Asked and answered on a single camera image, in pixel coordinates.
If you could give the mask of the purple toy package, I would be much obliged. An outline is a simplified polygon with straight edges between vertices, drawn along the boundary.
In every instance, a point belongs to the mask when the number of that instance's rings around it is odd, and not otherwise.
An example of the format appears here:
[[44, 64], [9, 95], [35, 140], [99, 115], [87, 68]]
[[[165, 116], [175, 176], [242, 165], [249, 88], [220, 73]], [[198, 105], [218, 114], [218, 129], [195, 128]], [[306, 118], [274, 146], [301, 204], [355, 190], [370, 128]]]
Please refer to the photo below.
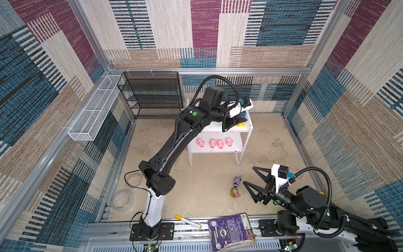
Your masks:
[[213, 252], [226, 252], [257, 244], [246, 213], [214, 218], [207, 222]]

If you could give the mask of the purple toy figure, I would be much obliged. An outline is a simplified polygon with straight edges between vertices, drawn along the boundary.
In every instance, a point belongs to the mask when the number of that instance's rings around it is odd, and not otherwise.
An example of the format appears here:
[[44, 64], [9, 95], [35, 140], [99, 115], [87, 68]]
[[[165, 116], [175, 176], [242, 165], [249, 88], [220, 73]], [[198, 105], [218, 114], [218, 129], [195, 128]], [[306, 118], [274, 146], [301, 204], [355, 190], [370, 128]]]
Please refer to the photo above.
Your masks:
[[233, 179], [233, 187], [234, 188], [239, 187], [240, 184], [241, 184], [241, 181], [242, 181], [242, 179], [241, 179], [240, 176], [235, 176], [234, 179]]

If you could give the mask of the yellow white marker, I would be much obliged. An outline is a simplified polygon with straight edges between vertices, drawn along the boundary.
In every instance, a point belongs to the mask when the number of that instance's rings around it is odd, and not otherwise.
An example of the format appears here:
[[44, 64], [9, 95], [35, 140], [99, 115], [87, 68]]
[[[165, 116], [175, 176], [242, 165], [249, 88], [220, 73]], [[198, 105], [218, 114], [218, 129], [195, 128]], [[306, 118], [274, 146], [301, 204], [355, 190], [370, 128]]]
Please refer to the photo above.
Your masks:
[[194, 228], [202, 229], [202, 225], [200, 225], [199, 223], [193, 222], [192, 220], [186, 219], [186, 218], [181, 217], [179, 215], [175, 215], [175, 218], [177, 220], [179, 220], [179, 221], [185, 222], [186, 224], [188, 224], [188, 225], [190, 225], [190, 226], [192, 226]]

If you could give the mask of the pink pig toy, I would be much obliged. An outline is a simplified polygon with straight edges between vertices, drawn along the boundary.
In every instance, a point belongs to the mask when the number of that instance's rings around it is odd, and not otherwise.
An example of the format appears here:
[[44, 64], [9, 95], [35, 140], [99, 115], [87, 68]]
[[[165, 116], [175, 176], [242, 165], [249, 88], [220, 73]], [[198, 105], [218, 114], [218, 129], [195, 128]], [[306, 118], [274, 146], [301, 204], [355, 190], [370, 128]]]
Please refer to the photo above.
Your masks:
[[233, 140], [231, 138], [226, 138], [226, 145], [229, 147], [233, 146]]
[[215, 148], [215, 147], [217, 146], [216, 140], [215, 140], [215, 139], [211, 139], [211, 141], [210, 141], [210, 143], [209, 143], [209, 146], [210, 146], [212, 149]]
[[203, 147], [205, 146], [205, 142], [204, 142], [204, 140], [201, 139], [201, 138], [199, 138], [199, 139], [197, 140], [197, 143], [198, 143], [198, 146], [201, 147], [201, 148], [203, 148]]
[[219, 139], [219, 140], [217, 141], [217, 147], [218, 147], [219, 149], [222, 149], [222, 148], [224, 147], [224, 142], [223, 142], [221, 139]]

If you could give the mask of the clear tape roll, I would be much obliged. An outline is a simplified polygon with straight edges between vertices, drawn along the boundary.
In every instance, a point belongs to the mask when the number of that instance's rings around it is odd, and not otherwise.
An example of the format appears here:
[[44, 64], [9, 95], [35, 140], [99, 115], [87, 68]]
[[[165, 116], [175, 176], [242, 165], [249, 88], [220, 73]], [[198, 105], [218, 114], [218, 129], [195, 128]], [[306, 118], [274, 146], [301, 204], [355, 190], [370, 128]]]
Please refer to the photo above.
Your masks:
[[116, 192], [112, 199], [112, 208], [120, 213], [131, 210], [134, 205], [134, 197], [129, 190]]
[[139, 188], [142, 188], [145, 182], [145, 179], [140, 172], [133, 172], [130, 174], [127, 174], [125, 176], [127, 187], [130, 190], [138, 190]]

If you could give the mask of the doll toy figure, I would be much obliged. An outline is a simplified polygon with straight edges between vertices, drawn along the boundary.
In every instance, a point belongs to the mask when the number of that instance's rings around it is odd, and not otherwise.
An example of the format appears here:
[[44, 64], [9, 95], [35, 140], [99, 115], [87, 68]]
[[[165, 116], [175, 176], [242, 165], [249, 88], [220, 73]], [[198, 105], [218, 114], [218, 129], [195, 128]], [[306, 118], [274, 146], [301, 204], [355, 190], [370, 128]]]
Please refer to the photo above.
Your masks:
[[233, 197], [233, 198], [239, 198], [240, 197], [240, 194], [239, 194], [238, 189], [236, 187], [233, 187], [230, 190], [230, 193], [231, 193], [231, 197]]

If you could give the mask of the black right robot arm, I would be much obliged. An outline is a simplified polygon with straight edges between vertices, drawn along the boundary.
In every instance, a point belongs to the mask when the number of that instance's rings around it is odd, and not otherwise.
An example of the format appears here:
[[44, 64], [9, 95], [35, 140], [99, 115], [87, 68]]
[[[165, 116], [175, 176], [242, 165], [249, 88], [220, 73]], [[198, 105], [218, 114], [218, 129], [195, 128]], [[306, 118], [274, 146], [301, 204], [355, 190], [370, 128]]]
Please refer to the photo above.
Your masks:
[[[277, 213], [276, 219], [259, 222], [263, 237], [294, 235], [305, 238], [306, 235], [315, 235], [344, 241], [360, 252], [398, 251], [392, 237], [400, 233], [390, 230], [384, 218], [362, 218], [332, 203], [331, 180], [324, 170], [307, 167], [293, 174], [288, 167], [279, 164], [274, 164], [270, 169], [253, 167], [253, 170], [266, 184], [262, 188], [243, 182], [253, 201], [264, 205], [273, 202], [283, 208]], [[327, 195], [308, 185], [298, 189], [295, 194], [289, 191], [290, 185], [308, 171], [317, 171], [324, 176]]]

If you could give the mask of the white two-tier shelf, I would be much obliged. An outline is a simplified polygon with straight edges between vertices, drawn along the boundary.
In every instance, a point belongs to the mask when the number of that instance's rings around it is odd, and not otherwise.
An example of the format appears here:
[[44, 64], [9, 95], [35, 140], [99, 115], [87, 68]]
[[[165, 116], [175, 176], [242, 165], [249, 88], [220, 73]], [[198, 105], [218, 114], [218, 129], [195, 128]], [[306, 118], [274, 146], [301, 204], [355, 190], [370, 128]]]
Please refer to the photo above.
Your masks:
[[[187, 146], [190, 166], [193, 165], [194, 154], [214, 153], [234, 153], [236, 163], [238, 166], [240, 166], [254, 128], [249, 111], [246, 111], [246, 119], [248, 121], [246, 122], [245, 127], [234, 126], [227, 132], [222, 132], [221, 122], [212, 122], [210, 125], [205, 127], [203, 131]], [[203, 139], [205, 142], [205, 146], [203, 148], [198, 146], [197, 140], [199, 138]], [[232, 147], [226, 145], [226, 138], [231, 138], [233, 140]], [[224, 147], [219, 149], [216, 146], [212, 149], [209, 146], [211, 139], [215, 139], [216, 141], [221, 139], [224, 142]]]

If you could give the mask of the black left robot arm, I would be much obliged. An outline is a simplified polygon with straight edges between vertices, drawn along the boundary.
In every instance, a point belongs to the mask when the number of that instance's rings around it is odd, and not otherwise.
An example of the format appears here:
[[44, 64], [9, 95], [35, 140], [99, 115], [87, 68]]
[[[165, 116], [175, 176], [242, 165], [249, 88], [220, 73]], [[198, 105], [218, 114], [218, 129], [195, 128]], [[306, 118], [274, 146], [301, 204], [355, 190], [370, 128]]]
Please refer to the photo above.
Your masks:
[[240, 115], [251, 109], [253, 103], [249, 97], [240, 97], [238, 92], [235, 95], [235, 101], [230, 102], [222, 88], [207, 87], [202, 98], [194, 98], [177, 115], [174, 132], [159, 152], [149, 161], [139, 164], [151, 194], [140, 218], [144, 229], [151, 230], [160, 225], [165, 196], [175, 185], [170, 176], [171, 169], [188, 144], [212, 122], [218, 122], [225, 132], [244, 121]]

